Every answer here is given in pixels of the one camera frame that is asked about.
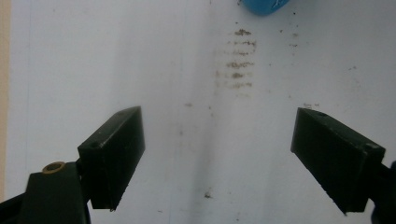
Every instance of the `white surface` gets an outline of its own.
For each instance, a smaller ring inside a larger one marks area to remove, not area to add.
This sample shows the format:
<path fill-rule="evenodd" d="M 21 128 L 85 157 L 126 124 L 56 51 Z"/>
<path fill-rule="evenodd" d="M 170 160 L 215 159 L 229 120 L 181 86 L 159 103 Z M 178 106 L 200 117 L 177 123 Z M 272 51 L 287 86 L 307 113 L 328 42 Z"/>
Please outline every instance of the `white surface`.
<path fill-rule="evenodd" d="M 145 155 L 92 223 L 370 223 L 372 203 L 344 217 L 290 142 L 311 105 L 396 160 L 395 1 L 291 0 L 265 18 L 236 0 L 12 4 L 8 198 L 142 105 Z"/>

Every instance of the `black rubber pad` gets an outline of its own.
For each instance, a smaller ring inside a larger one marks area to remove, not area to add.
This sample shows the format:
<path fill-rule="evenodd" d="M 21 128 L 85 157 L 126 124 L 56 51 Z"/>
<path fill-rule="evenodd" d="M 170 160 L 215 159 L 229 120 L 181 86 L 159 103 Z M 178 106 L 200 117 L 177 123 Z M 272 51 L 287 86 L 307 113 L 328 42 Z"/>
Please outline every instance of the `black rubber pad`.
<path fill-rule="evenodd" d="M 140 107 L 116 113 L 78 147 L 82 185 L 94 209 L 117 208 L 144 150 Z"/>
<path fill-rule="evenodd" d="M 343 213 L 364 211 L 383 147 L 326 114 L 299 108 L 291 151 Z"/>

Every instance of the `blue object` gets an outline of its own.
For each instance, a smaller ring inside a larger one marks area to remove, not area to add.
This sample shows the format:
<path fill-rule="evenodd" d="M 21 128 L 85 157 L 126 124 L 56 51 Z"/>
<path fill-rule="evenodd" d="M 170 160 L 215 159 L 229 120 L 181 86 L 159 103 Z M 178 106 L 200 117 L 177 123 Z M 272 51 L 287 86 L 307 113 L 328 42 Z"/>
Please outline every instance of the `blue object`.
<path fill-rule="evenodd" d="M 242 0 L 248 10 L 256 15 L 269 15 L 285 6 L 289 0 Z"/>

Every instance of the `dirt mark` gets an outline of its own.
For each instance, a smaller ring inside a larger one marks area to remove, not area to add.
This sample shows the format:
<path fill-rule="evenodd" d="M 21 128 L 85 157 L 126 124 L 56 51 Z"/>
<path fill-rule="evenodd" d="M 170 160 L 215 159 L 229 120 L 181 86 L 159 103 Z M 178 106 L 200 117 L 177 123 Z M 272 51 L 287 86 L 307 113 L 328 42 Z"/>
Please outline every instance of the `dirt mark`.
<path fill-rule="evenodd" d="M 241 213 L 238 212 L 238 213 L 236 214 L 236 219 L 235 219 L 237 222 L 239 222 L 240 216 L 241 216 Z"/>
<path fill-rule="evenodd" d="M 320 104 L 316 103 L 316 104 L 313 104 L 313 106 L 320 107 Z M 312 109 L 313 106 L 312 106 L 312 104 L 304 103 L 304 108 L 306 108 L 306 109 Z"/>
<path fill-rule="evenodd" d="M 233 74 L 233 78 L 241 78 L 241 77 L 244 77 L 245 75 L 244 74 L 240 74 L 240 73 L 234 73 Z"/>
<path fill-rule="evenodd" d="M 239 69 L 241 67 L 248 67 L 250 65 L 254 65 L 254 63 L 250 63 L 250 62 L 236 63 L 236 62 L 233 62 L 233 63 L 227 63 L 226 65 L 227 65 L 227 67 Z"/>
<path fill-rule="evenodd" d="M 213 198 L 212 195 L 210 194 L 210 191 L 207 191 L 207 192 L 205 193 L 204 197 L 207 198 L 207 199 Z"/>
<path fill-rule="evenodd" d="M 253 84 L 251 82 L 246 82 L 246 83 L 237 82 L 237 83 L 233 84 L 230 88 L 231 89 L 240 89 L 243 87 L 252 87 L 252 86 L 253 86 Z"/>
<path fill-rule="evenodd" d="M 244 29 L 240 29 L 239 31 L 234 32 L 235 35 L 251 35 L 251 32 L 246 31 Z"/>
<path fill-rule="evenodd" d="M 256 40 L 254 40 L 254 41 L 250 41 L 250 40 L 247 40 L 247 41 L 234 41 L 233 44 L 234 45 L 251 45 L 253 47 L 256 47 Z"/>
<path fill-rule="evenodd" d="M 253 53 L 253 52 L 242 51 L 242 50 L 240 50 L 240 49 L 236 49 L 236 50 L 233 51 L 233 55 L 247 56 L 247 55 L 249 55 L 250 53 Z"/>

